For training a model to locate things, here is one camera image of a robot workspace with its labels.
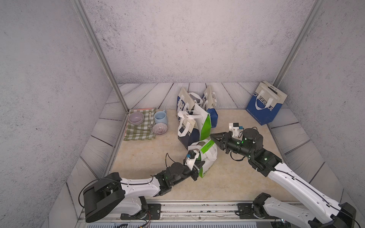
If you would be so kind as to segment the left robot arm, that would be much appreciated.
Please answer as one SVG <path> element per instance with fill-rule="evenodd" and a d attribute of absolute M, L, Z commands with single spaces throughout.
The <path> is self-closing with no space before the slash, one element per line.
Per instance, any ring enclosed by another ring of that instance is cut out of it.
<path fill-rule="evenodd" d="M 149 179 L 126 179 L 111 173 L 94 180 L 82 190 L 86 222 L 96 222 L 112 211 L 143 218 L 148 210 L 146 197 L 163 196 L 188 178 L 197 180 L 204 164 L 196 161 L 190 168 L 175 162 Z"/>

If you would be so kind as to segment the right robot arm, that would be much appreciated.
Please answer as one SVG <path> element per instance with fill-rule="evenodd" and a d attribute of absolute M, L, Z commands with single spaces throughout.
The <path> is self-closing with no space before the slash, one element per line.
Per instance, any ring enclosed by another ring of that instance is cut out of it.
<path fill-rule="evenodd" d="M 356 209 L 351 204 L 340 204 L 295 174 L 281 158 L 264 149 L 263 136 L 257 129 L 243 130 L 241 139 L 234 138 L 231 131 L 210 137 L 227 154 L 247 158 L 253 169 L 282 186 L 305 206 L 301 209 L 261 193 L 252 202 L 254 217 L 277 217 L 300 228 L 353 228 L 358 224 Z"/>

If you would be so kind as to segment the blue beige takeout bag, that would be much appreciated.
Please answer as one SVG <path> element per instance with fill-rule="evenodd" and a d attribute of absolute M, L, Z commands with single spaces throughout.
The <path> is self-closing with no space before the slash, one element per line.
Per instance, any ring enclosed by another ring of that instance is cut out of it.
<path fill-rule="evenodd" d="M 258 85 L 246 110 L 260 124 L 265 125 L 274 120 L 282 108 L 287 94 L 267 81 Z"/>

